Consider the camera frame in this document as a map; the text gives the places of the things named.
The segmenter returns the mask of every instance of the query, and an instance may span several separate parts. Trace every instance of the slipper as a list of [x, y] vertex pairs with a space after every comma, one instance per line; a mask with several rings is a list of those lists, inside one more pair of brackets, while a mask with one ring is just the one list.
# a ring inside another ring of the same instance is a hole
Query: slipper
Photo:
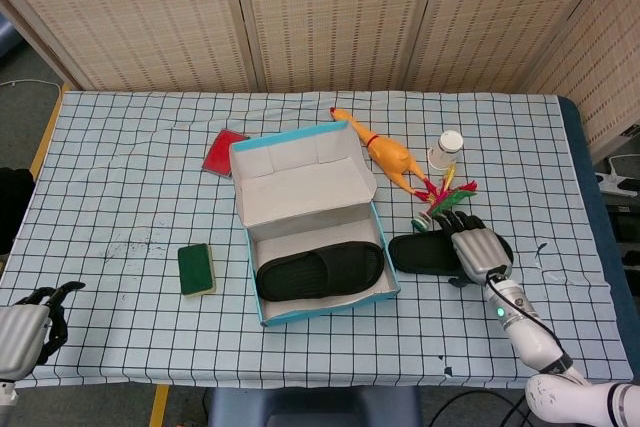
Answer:
[[384, 268], [382, 249], [344, 242], [273, 259], [258, 269], [258, 295], [270, 302], [349, 295], [368, 289]]
[[[496, 236], [513, 262], [511, 246]], [[466, 278], [451, 237], [442, 230], [394, 237], [389, 243], [389, 254], [394, 267], [402, 272]]]

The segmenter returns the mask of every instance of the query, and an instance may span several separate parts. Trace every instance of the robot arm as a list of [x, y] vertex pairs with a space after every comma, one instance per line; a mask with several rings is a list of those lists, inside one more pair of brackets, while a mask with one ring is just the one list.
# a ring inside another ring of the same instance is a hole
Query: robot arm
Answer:
[[[67, 294], [84, 286], [67, 282], [58, 289], [41, 287], [15, 305], [0, 307], [0, 427], [9, 425], [18, 402], [15, 382], [36, 365], [45, 364], [67, 341], [62, 302]], [[44, 297], [49, 300], [40, 305]], [[47, 332], [49, 339], [44, 343]]]
[[518, 357], [540, 372], [529, 379], [525, 389], [527, 404], [537, 417], [596, 427], [640, 425], [640, 386], [591, 385], [584, 379], [522, 287], [509, 279], [511, 261], [492, 230], [462, 212], [445, 212], [434, 220], [451, 236], [466, 275], [483, 286]]

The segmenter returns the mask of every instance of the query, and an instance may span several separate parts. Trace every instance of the white tablecloth with black grid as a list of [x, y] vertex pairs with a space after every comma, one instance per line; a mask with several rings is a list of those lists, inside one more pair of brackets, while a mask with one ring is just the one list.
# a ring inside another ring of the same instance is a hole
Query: white tablecloth with black grid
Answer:
[[[397, 299], [260, 326], [233, 185], [202, 162], [223, 128], [251, 137], [297, 129], [330, 122], [332, 106], [407, 145], [425, 171], [427, 146], [459, 130], [455, 184], [479, 186], [461, 209], [513, 246], [513, 278], [579, 369], [593, 380], [631, 377], [556, 97], [70, 92], [0, 305], [36, 286], [87, 286], [66, 301], [67, 344], [23, 384], [522, 386], [532, 371], [481, 288], [447, 278], [399, 272]], [[410, 232], [424, 204], [371, 168], [387, 236]], [[212, 247], [218, 292], [187, 299], [177, 250], [195, 243]]]

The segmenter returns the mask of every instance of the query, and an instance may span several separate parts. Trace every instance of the red book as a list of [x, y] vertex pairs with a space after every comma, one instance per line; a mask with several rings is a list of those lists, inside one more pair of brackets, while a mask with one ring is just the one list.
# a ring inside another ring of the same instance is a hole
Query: red book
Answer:
[[232, 130], [223, 129], [220, 131], [213, 145], [209, 149], [207, 157], [204, 159], [202, 168], [223, 177], [231, 177], [231, 159], [229, 158], [229, 147], [234, 142], [247, 140], [249, 137]]

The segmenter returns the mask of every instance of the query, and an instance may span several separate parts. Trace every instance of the sponge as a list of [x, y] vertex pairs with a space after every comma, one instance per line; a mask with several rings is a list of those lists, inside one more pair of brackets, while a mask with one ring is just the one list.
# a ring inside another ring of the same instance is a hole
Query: sponge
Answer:
[[216, 279], [207, 244], [189, 245], [178, 249], [180, 291], [185, 297], [214, 293]]

